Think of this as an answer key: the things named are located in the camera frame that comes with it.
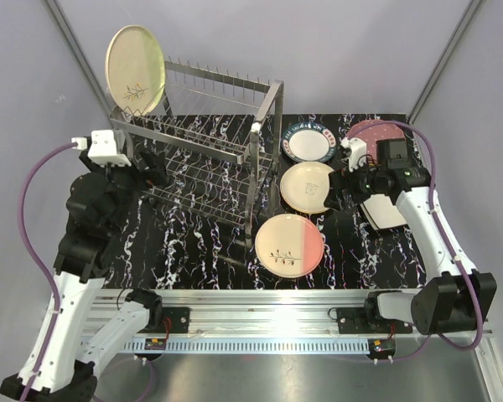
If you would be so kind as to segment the white plate teal rim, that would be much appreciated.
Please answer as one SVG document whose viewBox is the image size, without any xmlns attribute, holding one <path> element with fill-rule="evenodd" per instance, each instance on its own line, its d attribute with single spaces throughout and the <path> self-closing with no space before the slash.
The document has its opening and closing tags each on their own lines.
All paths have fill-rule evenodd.
<svg viewBox="0 0 503 402">
<path fill-rule="evenodd" d="M 328 162 L 337 149 L 335 135 L 314 122 L 291 125 L 281 137 L 284 153 L 295 162 Z"/>
</svg>

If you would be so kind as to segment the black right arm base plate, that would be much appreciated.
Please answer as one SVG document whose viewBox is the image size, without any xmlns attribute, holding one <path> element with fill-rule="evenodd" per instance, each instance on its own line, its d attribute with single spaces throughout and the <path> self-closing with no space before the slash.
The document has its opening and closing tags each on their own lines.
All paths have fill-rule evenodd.
<svg viewBox="0 0 503 402">
<path fill-rule="evenodd" d="M 336 307 L 335 321 L 338 332 L 342 335 L 355 334 L 378 334 L 389 336 L 390 334 L 411 334 L 413 328 L 398 320 L 370 319 L 363 307 Z"/>
</svg>

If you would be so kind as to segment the cream square plate black rim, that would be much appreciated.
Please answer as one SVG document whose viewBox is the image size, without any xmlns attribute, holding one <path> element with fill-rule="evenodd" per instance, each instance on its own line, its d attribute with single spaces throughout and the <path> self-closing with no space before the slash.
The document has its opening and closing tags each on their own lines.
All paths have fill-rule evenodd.
<svg viewBox="0 0 503 402">
<path fill-rule="evenodd" d="M 394 210 L 392 212 L 371 214 L 367 209 L 362 209 L 366 220 L 374 230 L 394 229 L 405 225 L 407 222 L 402 215 Z"/>
</svg>

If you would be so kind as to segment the white round plate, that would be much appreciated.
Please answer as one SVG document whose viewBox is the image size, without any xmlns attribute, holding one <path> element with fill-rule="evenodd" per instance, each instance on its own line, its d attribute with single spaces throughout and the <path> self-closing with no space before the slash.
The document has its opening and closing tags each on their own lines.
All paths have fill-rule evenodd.
<svg viewBox="0 0 503 402">
<path fill-rule="evenodd" d="M 324 202 L 329 193 L 329 174 L 334 169 L 321 162 L 300 162 L 281 177 L 280 192 L 284 201 L 298 212 L 322 214 L 329 208 Z"/>
</svg>

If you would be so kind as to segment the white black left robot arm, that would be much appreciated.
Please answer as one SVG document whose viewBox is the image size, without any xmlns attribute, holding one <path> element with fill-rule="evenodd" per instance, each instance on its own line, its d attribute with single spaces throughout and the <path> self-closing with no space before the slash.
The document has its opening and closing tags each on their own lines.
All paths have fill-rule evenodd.
<svg viewBox="0 0 503 402">
<path fill-rule="evenodd" d="M 143 191 L 169 184 L 165 156 L 142 152 L 146 167 L 131 162 L 118 167 L 96 165 L 88 153 L 80 160 L 88 167 L 70 187 L 66 233 L 49 270 L 32 246 L 24 222 L 29 185 L 45 163 L 69 150 L 63 145 L 30 169 L 18 199 L 18 230 L 24 246 L 51 287 L 51 298 L 29 358 L 16 374 L 5 378 L 0 394 L 15 401 L 90 401 L 107 365 L 124 343 L 140 331 L 156 332 L 163 325 L 163 303 L 154 291 L 134 289 L 115 316 L 81 346 L 80 338 L 93 301 L 104 286 L 132 201 Z"/>
</svg>

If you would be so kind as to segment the cream pink round plate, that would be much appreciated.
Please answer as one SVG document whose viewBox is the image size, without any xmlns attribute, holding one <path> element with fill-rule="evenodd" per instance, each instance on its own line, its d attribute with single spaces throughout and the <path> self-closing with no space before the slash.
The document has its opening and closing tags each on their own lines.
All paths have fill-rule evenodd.
<svg viewBox="0 0 503 402">
<path fill-rule="evenodd" d="M 324 255 L 324 240 L 309 219 L 296 214 L 279 214 L 257 231 L 255 251 L 269 272 L 294 279 L 318 267 Z"/>
</svg>

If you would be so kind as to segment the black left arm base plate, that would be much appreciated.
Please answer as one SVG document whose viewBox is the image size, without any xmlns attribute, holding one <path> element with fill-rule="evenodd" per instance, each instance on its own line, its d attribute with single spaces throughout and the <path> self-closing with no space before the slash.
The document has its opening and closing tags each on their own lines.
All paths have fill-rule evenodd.
<svg viewBox="0 0 503 402">
<path fill-rule="evenodd" d="M 185 334 L 189 331 L 189 307 L 162 307 L 150 316 L 145 333 Z"/>
</svg>

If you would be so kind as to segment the pink dotted plate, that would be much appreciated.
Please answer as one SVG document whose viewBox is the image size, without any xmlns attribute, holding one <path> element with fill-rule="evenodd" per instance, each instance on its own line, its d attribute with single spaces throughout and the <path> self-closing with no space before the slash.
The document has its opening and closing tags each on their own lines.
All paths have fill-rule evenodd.
<svg viewBox="0 0 503 402">
<path fill-rule="evenodd" d="M 366 153 L 373 159 L 377 159 L 377 143 L 391 139 L 404 139 L 405 135 L 401 128 L 393 124 L 384 124 L 382 120 L 365 120 L 353 125 L 346 136 L 357 138 L 366 143 Z"/>
</svg>

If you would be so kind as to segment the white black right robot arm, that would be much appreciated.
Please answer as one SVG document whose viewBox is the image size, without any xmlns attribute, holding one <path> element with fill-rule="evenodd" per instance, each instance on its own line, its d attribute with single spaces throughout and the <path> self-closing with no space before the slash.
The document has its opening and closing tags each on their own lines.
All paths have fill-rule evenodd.
<svg viewBox="0 0 503 402">
<path fill-rule="evenodd" d="M 378 159 L 370 160 L 366 143 L 344 139 L 346 167 L 329 174 L 325 206 L 342 210 L 383 195 L 396 207 L 412 232 L 427 272 L 416 293 L 373 291 L 367 297 L 363 323 L 383 332 L 393 320 L 413 325 L 423 335 L 481 333 L 497 290 L 490 273 L 478 272 L 456 240 L 439 205 L 433 177 L 416 165 L 402 139 L 380 141 Z"/>
</svg>

